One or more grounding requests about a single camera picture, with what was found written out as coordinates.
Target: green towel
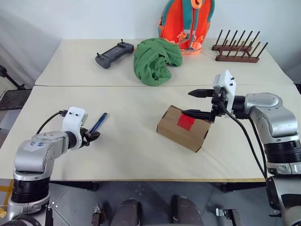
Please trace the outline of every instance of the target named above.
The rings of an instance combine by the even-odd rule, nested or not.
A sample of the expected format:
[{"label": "green towel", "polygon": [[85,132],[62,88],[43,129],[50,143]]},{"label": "green towel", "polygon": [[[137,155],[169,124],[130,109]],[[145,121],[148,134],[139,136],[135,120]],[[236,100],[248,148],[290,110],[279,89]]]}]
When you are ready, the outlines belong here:
[{"label": "green towel", "polygon": [[148,86],[158,86],[171,77],[166,65],[182,65],[180,47],[165,39],[147,39],[137,46],[134,71],[138,79]]}]

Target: red label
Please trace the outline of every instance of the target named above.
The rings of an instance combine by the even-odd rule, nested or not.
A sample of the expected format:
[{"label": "red label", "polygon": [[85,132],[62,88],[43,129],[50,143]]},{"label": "red label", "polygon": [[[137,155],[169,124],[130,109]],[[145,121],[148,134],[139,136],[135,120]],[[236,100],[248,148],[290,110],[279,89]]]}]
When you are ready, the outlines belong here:
[{"label": "red label", "polygon": [[178,126],[182,127],[183,129],[186,129],[188,131],[191,130],[192,125],[194,124],[195,119],[191,118],[185,114],[182,114],[178,120]]}]

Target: black cable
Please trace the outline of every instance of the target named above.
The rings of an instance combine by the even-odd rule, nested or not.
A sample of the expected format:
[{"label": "black cable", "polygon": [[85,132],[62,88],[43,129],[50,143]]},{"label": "black cable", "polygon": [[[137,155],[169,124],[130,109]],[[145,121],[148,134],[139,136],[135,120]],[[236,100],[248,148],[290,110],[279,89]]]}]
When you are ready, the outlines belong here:
[{"label": "black cable", "polygon": [[37,131],[36,135],[39,134],[39,133],[41,132],[41,130],[44,128],[44,126],[46,126],[46,124],[47,124],[50,120],[52,120],[54,117],[56,117],[56,116],[59,115],[59,114],[60,114],[60,112],[57,112],[57,113],[51,115],[50,118],[47,119],[47,120],[43,123],[43,125],[41,125],[41,127],[40,127],[39,130]]},{"label": "black cable", "polygon": [[42,226],[39,221],[29,215],[19,215],[15,217],[13,220],[5,222],[1,226],[27,226],[22,220],[27,221],[33,226]]},{"label": "black cable", "polygon": [[5,222],[1,226],[27,226],[27,225],[21,220],[10,220],[8,222]]},{"label": "black cable", "polygon": [[266,163],[266,158],[265,158],[264,150],[263,150],[263,147],[262,147],[262,144],[261,144],[261,141],[260,141],[258,132],[257,132],[257,130],[256,130],[255,124],[254,124],[253,120],[252,120],[250,117],[249,117],[249,121],[250,121],[250,123],[251,123],[251,125],[252,125],[252,128],[253,128],[253,130],[254,130],[254,133],[255,133],[255,136],[256,136],[256,139],[257,139],[257,142],[258,142],[260,151],[261,151],[262,160],[263,160],[263,167],[264,167],[264,178],[267,178],[267,177],[268,177],[268,173],[267,173],[267,163]]},{"label": "black cable", "polygon": [[245,134],[245,137],[246,137],[246,139],[248,140],[248,143],[249,143],[249,145],[250,145],[250,148],[251,148],[251,151],[252,151],[252,153],[253,153],[253,156],[254,156],[254,158],[255,158],[255,160],[256,160],[256,162],[257,162],[257,165],[258,165],[258,167],[259,167],[259,169],[260,169],[262,175],[265,176],[265,175],[264,175],[264,170],[262,169],[261,164],[260,164],[260,162],[258,161],[258,158],[257,158],[257,156],[256,156],[256,153],[255,153],[255,151],[254,151],[254,148],[253,148],[253,145],[252,145],[252,142],[251,142],[251,139],[250,139],[250,137],[249,137],[249,135],[248,135],[248,133],[247,133],[247,131],[246,131],[244,125],[243,125],[239,120],[237,120],[230,112],[228,112],[228,110],[226,109],[226,107],[224,106],[224,103],[223,103],[222,101],[219,102],[219,106],[220,106],[220,107],[223,109],[223,111],[224,111],[224,112],[225,112],[232,120],[234,120],[234,121],[241,127],[241,129],[243,130],[243,132],[244,132],[244,134]]},{"label": "black cable", "polygon": [[54,117],[56,117],[56,116],[59,115],[59,114],[60,114],[61,116],[65,117],[66,114],[67,114],[67,112],[68,112],[68,110],[61,110],[61,111],[59,111],[59,112],[57,112],[57,113],[51,115],[50,118],[47,119],[46,122],[43,123],[43,125],[41,125],[41,127],[40,127],[39,130],[37,131],[36,135],[39,134],[39,133],[41,132],[41,130],[44,128],[44,126],[46,126],[46,124],[47,124],[50,120],[52,120]]},{"label": "black cable", "polygon": [[14,218],[14,220],[25,220],[29,223],[31,223],[33,226],[42,226],[39,221],[37,221],[35,218],[29,215],[19,215]]}]

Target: robotic arm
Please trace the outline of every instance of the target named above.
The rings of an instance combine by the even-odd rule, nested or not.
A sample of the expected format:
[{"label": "robotic arm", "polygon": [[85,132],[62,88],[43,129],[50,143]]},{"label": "robotic arm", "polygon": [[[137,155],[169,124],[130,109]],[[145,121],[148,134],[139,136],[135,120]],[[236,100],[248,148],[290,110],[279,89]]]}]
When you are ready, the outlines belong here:
[{"label": "robotic arm", "polygon": [[99,132],[89,133],[81,126],[87,114],[71,107],[63,114],[62,131],[37,134],[24,141],[16,152],[14,188],[8,201],[8,218],[40,211],[49,203],[50,176],[55,159],[67,152],[89,146]]},{"label": "robotic arm", "polygon": [[199,110],[182,113],[214,122],[216,116],[233,111],[237,119],[253,121],[264,145],[267,170],[273,175],[266,178],[270,206],[281,211],[285,226],[301,224],[301,145],[294,114],[283,107],[280,97],[271,93],[235,96],[236,83],[229,71],[217,75],[213,87],[189,93],[212,97],[210,113]]}]

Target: blue pen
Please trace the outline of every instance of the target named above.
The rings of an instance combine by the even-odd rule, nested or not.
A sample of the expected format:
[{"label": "blue pen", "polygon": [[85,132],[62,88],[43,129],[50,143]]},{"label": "blue pen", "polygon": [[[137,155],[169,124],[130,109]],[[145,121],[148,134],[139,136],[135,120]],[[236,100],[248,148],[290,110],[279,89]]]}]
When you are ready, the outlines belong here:
[{"label": "blue pen", "polygon": [[95,126],[91,129],[90,133],[93,133],[95,131],[98,130],[99,126],[102,124],[102,122],[105,120],[105,118],[107,117],[107,113],[103,113],[103,115],[100,117],[100,119],[98,120],[98,122],[95,124]]}]

